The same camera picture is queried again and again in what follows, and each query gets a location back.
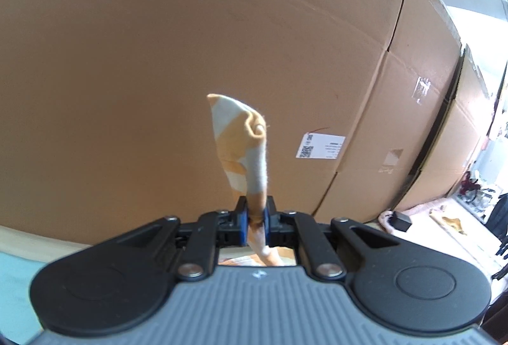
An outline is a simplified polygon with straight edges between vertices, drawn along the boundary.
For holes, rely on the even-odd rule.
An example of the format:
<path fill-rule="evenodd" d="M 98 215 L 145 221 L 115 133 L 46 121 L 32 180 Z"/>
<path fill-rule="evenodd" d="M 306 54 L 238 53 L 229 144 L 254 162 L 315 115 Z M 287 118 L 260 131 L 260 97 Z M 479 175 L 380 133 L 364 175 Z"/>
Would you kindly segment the orange white striped shirt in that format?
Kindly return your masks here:
<path fill-rule="evenodd" d="M 217 155 L 235 196 L 246 198 L 247 243 L 266 266 L 283 266 L 265 238 L 268 199 L 267 126 L 255 109 L 229 96 L 209 94 Z"/>

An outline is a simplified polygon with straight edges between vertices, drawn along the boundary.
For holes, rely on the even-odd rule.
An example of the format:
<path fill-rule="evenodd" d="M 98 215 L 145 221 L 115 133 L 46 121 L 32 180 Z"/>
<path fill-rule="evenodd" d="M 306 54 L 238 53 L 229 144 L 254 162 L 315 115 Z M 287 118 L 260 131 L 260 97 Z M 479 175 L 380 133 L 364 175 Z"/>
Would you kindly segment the white shipping label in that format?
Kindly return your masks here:
<path fill-rule="evenodd" d="M 316 132 L 305 133 L 296 152 L 296 158 L 335 160 L 338 158 L 344 142 L 344 136 Z"/>

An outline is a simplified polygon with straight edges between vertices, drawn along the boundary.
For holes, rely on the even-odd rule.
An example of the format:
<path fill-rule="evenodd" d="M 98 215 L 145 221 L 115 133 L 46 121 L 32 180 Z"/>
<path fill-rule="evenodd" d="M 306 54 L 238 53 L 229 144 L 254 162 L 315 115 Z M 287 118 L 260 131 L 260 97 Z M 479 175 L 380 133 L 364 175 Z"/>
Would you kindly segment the small black box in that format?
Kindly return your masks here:
<path fill-rule="evenodd" d="M 388 223 L 396 231 L 407 232 L 412 226 L 411 218 L 401 212 L 393 211 Z"/>

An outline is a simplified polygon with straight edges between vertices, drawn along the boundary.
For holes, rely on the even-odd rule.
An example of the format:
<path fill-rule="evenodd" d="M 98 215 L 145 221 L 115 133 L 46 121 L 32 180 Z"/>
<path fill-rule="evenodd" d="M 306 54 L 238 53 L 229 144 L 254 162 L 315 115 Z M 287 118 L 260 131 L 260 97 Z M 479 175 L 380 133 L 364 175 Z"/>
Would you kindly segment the large brown cardboard box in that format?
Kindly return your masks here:
<path fill-rule="evenodd" d="M 1 0 L 1 223 L 95 243 L 234 202 L 207 96 L 268 124 L 270 192 L 312 213 L 403 0 Z"/>

